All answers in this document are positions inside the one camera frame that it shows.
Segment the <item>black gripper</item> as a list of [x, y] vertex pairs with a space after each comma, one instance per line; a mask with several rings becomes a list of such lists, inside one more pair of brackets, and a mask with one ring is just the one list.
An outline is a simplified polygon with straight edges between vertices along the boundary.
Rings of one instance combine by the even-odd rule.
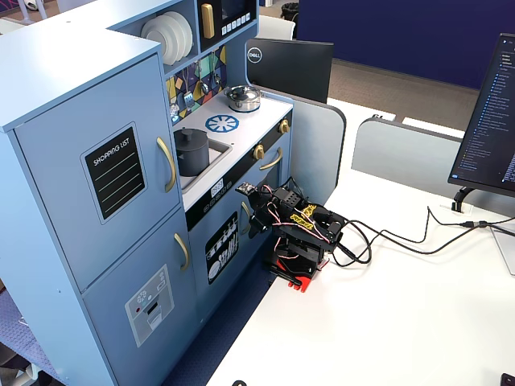
[[274, 193], [278, 189], [254, 188], [249, 194], [253, 214], [249, 219], [249, 238], [267, 230], [267, 225], [280, 224], [281, 220], [274, 205]]

